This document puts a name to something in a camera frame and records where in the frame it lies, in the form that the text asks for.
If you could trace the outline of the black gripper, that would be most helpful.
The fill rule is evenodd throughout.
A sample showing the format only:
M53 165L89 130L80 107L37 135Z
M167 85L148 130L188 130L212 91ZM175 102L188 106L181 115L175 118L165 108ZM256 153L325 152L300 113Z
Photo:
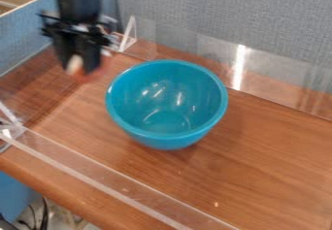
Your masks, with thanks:
M102 0L57 0L58 11L43 11L43 35L54 40L56 51L68 70L68 63L74 55L74 44L84 45L84 69L92 74L102 62L102 46L112 43L102 27L112 27L117 20L102 13Z

